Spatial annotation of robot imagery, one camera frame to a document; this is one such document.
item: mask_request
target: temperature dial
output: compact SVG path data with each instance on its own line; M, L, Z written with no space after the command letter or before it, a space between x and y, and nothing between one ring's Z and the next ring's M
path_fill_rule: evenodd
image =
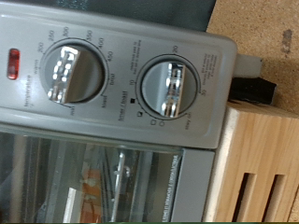
M101 60L82 46L60 46L45 61L44 75L49 99L55 103L78 103L92 98L104 84Z
M175 119L187 110L197 93L197 80L185 63L161 62L145 74L142 84L145 103L164 118Z

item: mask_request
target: silver oven panel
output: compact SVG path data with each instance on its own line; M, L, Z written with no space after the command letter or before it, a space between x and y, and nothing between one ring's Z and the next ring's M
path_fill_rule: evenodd
M4 2L0 31L2 122L217 147L235 64L230 39ZM7 78L11 49L20 52L16 80Z

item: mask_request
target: gray plastic casing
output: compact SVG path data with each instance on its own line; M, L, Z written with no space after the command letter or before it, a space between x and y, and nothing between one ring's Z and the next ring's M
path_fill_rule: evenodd
M216 148L235 66L229 38L51 7L0 2L0 121L63 133L169 146ZM104 58L104 88L90 101L59 105L47 95L45 55L60 43L93 46ZM21 53L7 78L8 53ZM157 57L187 60L197 95L177 119L162 119L139 94L143 68Z

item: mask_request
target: oven window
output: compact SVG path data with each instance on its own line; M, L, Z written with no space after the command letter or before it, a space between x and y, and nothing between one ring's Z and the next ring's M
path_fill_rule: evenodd
M0 133L0 221L169 221L180 152Z

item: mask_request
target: toaster oven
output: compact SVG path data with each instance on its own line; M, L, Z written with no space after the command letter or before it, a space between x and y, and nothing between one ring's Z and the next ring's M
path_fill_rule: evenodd
M5 1L0 30L3 222L201 221L232 40Z

